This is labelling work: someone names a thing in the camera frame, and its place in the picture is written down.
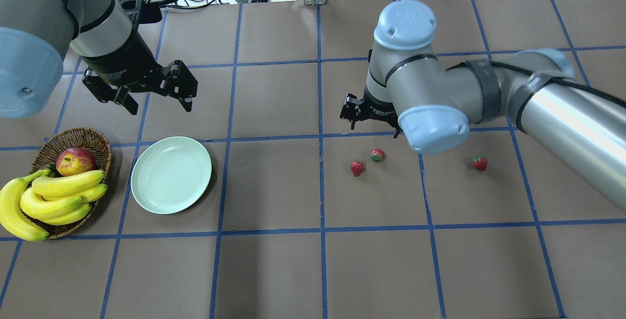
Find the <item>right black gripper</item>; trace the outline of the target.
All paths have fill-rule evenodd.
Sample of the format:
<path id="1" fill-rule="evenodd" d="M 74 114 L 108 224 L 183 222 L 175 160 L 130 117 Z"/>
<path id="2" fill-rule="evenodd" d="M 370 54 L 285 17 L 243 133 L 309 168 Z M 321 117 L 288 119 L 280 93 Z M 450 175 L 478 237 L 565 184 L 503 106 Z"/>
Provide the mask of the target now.
<path id="1" fill-rule="evenodd" d="M 394 129 L 393 139 L 397 139 L 401 133 L 398 123 L 398 114 L 393 103 L 381 101 L 372 96 L 368 90 L 364 90 L 363 97 L 347 93 L 340 112 L 342 120 L 350 121 L 350 130 L 355 129 L 358 121 L 375 120 L 387 123 Z"/>

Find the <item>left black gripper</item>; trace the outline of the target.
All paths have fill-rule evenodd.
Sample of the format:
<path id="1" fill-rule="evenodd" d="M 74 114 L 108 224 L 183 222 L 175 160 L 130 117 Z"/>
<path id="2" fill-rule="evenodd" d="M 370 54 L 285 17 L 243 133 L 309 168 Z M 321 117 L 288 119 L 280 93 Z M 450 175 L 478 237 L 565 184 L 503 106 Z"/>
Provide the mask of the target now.
<path id="1" fill-rule="evenodd" d="M 127 93 L 157 93 L 179 100 L 190 113 L 197 95 L 198 81 L 181 60 L 168 66 L 159 65 L 139 33 L 128 39 L 110 54 L 83 57 L 92 75 L 83 76 L 83 84 L 103 103 L 114 101 L 130 114 L 138 114 L 138 103 Z"/>

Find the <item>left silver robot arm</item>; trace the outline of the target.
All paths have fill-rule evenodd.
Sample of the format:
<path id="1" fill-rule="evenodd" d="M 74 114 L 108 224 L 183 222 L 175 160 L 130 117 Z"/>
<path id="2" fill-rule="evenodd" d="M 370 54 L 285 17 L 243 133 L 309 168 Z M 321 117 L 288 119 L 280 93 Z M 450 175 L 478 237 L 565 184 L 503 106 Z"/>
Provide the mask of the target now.
<path id="1" fill-rule="evenodd" d="M 159 65 L 140 24 L 161 20 L 174 0 L 1 0 L 3 118 L 39 113 L 63 73 L 69 49 L 86 65 L 83 85 L 101 103 L 138 113 L 132 93 L 172 97 L 192 110 L 198 81 L 181 60 Z"/>

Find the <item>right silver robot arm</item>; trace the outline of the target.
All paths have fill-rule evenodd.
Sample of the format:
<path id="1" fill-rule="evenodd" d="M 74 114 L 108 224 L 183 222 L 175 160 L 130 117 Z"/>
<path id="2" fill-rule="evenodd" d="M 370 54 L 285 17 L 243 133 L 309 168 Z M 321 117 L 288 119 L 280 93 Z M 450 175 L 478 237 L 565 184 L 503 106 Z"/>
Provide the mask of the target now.
<path id="1" fill-rule="evenodd" d="M 425 3 L 397 0 L 374 29 L 362 98 L 347 94 L 340 118 L 384 121 L 416 154 L 467 139 L 471 125 L 505 116 L 619 209 L 626 203 L 625 101 L 579 84 L 556 49 L 444 69 L 432 49 L 436 18 Z"/>

